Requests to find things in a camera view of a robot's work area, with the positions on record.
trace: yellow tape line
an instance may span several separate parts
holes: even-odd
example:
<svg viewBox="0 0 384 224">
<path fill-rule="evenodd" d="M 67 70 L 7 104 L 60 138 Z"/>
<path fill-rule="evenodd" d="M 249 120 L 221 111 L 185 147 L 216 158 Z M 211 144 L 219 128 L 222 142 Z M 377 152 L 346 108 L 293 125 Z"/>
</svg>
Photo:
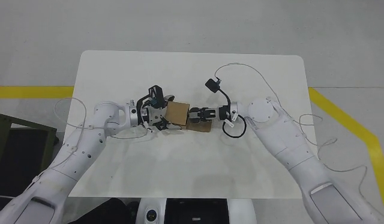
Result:
<svg viewBox="0 0 384 224">
<path fill-rule="evenodd" d="M 0 98 L 72 97 L 73 86 L 0 86 Z"/>
<path fill-rule="evenodd" d="M 384 155 L 379 138 L 367 130 L 363 125 L 355 121 L 350 115 L 343 112 L 343 110 L 330 102 L 314 88 L 309 88 L 308 91 L 313 103 L 366 144 L 371 158 L 374 175 L 376 177 L 377 186 L 379 187 L 380 195 L 384 203 Z"/>
</svg>

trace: table top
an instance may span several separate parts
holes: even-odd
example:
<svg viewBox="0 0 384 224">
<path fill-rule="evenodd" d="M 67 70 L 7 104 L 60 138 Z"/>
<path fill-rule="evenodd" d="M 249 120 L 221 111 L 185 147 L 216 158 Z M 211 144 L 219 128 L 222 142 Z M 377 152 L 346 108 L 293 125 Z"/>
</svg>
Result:
<svg viewBox="0 0 384 224">
<path fill-rule="evenodd" d="M 310 114 L 304 63 L 299 56 L 223 53 L 83 52 L 73 97 L 81 99 L 92 116 L 100 101 L 135 102 L 153 85 L 164 95 L 191 107 L 226 104 L 220 94 L 205 87 L 220 66 L 241 62 L 257 68 L 295 119 Z M 221 88 L 232 101 L 245 106 L 255 97 L 272 96 L 262 78 L 243 66 L 222 68 Z M 72 101 L 68 122 L 81 123 L 83 107 Z M 312 118 L 304 119 L 312 123 Z M 316 141 L 313 126 L 305 126 Z M 73 131 L 67 126 L 65 137 Z M 140 135 L 127 130 L 118 136 Z M 153 132 L 143 138 L 107 139 L 104 151 L 79 180 L 70 196 L 174 198 L 301 198 L 288 171 L 247 130 L 240 139 L 228 138 L 219 122 L 210 133 Z"/>
</svg>

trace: small cardboard box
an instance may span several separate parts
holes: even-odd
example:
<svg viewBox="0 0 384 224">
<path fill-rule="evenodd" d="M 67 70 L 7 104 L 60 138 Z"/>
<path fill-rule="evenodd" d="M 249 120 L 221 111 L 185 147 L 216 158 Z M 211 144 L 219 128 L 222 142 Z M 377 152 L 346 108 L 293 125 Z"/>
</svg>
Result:
<svg viewBox="0 0 384 224">
<path fill-rule="evenodd" d="M 167 112 L 165 119 L 174 125 L 181 126 L 185 130 L 194 130 L 196 132 L 210 132 L 212 129 L 212 121 L 205 121 L 200 123 L 188 122 L 188 111 L 190 105 L 170 101 L 167 104 Z"/>
</svg>

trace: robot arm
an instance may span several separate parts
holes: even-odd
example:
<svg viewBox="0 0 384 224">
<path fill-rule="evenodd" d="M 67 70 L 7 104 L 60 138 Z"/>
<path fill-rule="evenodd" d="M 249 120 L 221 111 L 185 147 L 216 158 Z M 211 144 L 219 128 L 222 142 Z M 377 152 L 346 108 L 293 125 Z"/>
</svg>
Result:
<svg viewBox="0 0 384 224">
<path fill-rule="evenodd" d="M 378 222 L 359 195 L 329 176 L 298 126 L 278 103 L 257 99 L 247 112 L 246 119 L 253 132 L 298 183 L 304 207 L 314 223 Z M 270 119 L 273 114 L 277 114 L 277 119 Z"/>
<path fill-rule="evenodd" d="M 50 166 L 0 211 L 0 223 L 62 223 L 65 200 L 104 150 L 106 138 L 144 121 L 159 130 L 167 129 L 169 123 L 156 115 L 173 99 L 172 95 L 164 98 L 162 89 L 153 86 L 137 106 L 133 101 L 125 106 L 110 101 L 96 105 L 93 117 L 72 132 Z M 125 123 L 120 121 L 120 110 L 125 113 Z"/>
</svg>

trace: gray floor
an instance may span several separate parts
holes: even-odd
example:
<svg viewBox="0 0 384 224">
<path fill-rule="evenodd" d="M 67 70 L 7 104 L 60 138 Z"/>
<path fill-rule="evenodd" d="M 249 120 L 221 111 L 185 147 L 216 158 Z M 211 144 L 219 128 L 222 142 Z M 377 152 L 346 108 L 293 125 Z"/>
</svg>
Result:
<svg viewBox="0 0 384 224">
<path fill-rule="evenodd" d="M 383 6 L 384 0 L 0 0 L 0 85 L 73 85 L 89 49 L 300 55 L 308 85 L 327 87 L 317 90 L 384 143 Z M 63 131 L 52 115 L 55 101 L 0 99 L 0 112 Z M 325 117 L 316 126 L 318 142 L 339 138 L 324 160 L 340 168 L 368 165 L 362 191 L 383 212 L 365 145 L 315 105 L 313 112 Z M 356 189 L 360 173 L 341 178 Z M 300 200 L 255 200 L 255 208 L 259 223 L 310 223 Z"/>
</svg>

